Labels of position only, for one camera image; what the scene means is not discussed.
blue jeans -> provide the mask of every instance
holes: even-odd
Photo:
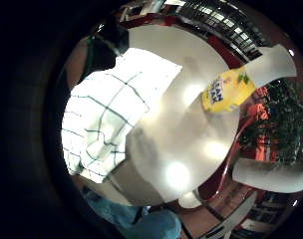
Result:
[[[140,208],[125,206],[104,199],[89,191],[85,194],[93,210],[114,224],[127,239],[177,239],[181,225],[178,217],[169,210],[149,213],[144,207],[142,217],[133,224]]]

round table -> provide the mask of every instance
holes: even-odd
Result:
[[[221,115],[202,110],[200,93],[228,70],[202,39],[157,25],[129,31],[131,48],[151,51],[182,70],[127,135],[126,160],[103,183],[89,183],[115,202],[158,205],[197,188],[222,164],[236,135],[239,110]]]

yellow bottle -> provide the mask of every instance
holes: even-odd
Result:
[[[231,112],[260,87],[284,77],[296,77],[288,51],[276,45],[238,69],[221,73],[202,93],[202,106],[211,113]]]

bottle label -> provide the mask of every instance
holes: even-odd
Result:
[[[202,106],[212,113],[231,112],[238,108],[256,87],[241,67],[220,74],[202,93]]]

window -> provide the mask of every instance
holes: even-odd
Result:
[[[223,21],[228,27],[232,27],[234,25],[234,23],[232,21],[230,21],[229,19],[225,19]]]
[[[246,239],[261,239],[265,235],[263,232],[255,232],[246,229],[240,229],[234,232],[235,235]]]
[[[242,30],[241,30],[240,28],[236,28],[236,29],[234,29],[234,31],[235,31],[237,34],[239,34],[239,33],[242,32]]]
[[[224,18],[223,15],[216,13],[216,12],[212,14],[212,17],[218,19],[219,21],[221,21]]]
[[[210,13],[212,13],[212,10],[209,8],[205,8],[203,12],[206,14],[210,14]]]
[[[242,33],[240,36],[242,37],[243,40],[248,39],[248,35],[246,35],[245,33]]]

